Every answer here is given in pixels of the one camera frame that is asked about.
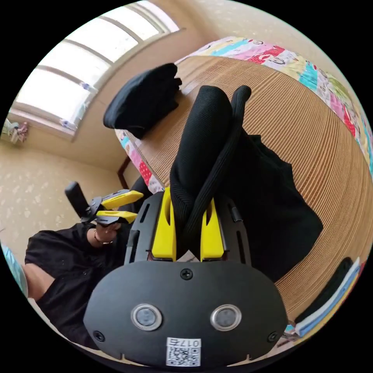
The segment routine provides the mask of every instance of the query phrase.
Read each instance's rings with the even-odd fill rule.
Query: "black folded cloth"
[[[252,266],[276,282],[310,252],[323,226],[297,191],[291,164],[242,128],[250,95],[241,86],[230,103],[221,89],[200,88],[170,172],[178,256],[190,249],[199,258],[203,213],[223,193],[243,218]]]
[[[175,95],[181,79],[177,66],[167,63],[129,80],[104,114],[104,126],[126,129],[141,139],[146,131],[178,107]]]

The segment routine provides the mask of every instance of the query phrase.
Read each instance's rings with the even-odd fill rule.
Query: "white label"
[[[200,366],[201,340],[185,338],[167,338],[166,365]]]

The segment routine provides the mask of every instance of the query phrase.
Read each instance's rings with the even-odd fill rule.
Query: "person's hand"
[[[120,223],[114,223],[107,227],[97,223],[95,238],[102,243],[111,242],[117,236],[117,230],[119,228]]]

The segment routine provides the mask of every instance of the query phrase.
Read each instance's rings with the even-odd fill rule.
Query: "window pane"
[[[54,73],[35,69],[22,86],[17,102],[35,106],[70,122],[89,92]]]
[[[112,18],[120,22],[122,25],[127,26],[143,40],[149,39],[150,37],[158,34],[158,30],[145,18],[126,7],[113,9],[103,14],[103,16]]]
[[[154,5],[150,1],[140,0],[140,1],[136,1],[136,3],[148,9],[148,11],[150,11],[158,19],[160,19],[171,32],[175,32],[179,30],[177,24],[161,8],[158,8],[156,5]]]
[[[113,62],[137,45],[136,40],[119,27],[98,18],[79,27],[66,39],[90,47]]]
[[[61,42],[56,45],[40,62],[62,70],[82,82],[94,85],[110,67],[108,63],[76,45]]]

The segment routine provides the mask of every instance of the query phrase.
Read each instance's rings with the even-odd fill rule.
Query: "bed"
[[[142,140],[121,130],[116,135],[155,193],[169,184],[199,87],[216,85],[229,98],[239,85],[252,88],[244,129],[260,134],[266,146],[293,165],[297,189],[324,224],[311,253],[276,283],[291,322],[320,293],[342,258],[359,259],[363,268],[371,250],[373,135],[365,114],[331,74],[295,52],[259,40],[224,38],[176,64],[183,81],[179,107]],[[303,338],[285,341],[286,348],[314,334],[355,281],[327,318]],[[282,350],[278,344],[276,351]]]

